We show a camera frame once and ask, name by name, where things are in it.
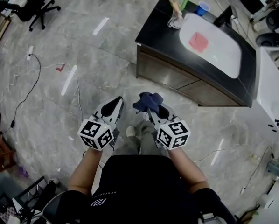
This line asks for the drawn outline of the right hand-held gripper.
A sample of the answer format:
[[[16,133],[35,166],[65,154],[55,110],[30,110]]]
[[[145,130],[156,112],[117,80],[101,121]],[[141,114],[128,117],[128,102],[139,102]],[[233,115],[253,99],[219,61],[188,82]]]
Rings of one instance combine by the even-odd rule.
[[[156,128],[156,143],[167,150],[173,150],[186,145],[191,131],[184,120],[176,117],[175,112],[166,104],[159,105],[159,112],[148,108],[149,120]]]

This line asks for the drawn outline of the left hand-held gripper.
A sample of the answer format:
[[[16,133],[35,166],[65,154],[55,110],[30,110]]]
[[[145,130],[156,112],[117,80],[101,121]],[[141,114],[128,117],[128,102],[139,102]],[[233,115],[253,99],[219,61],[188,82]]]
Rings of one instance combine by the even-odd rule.
[[[115,145],[119,131],[116,127],[121,117],[124,101],[121,96],[111,98],[101,103],[88,119],[84,119],[77,134],[83,143],[97,151],[102,151],[107,145]]]

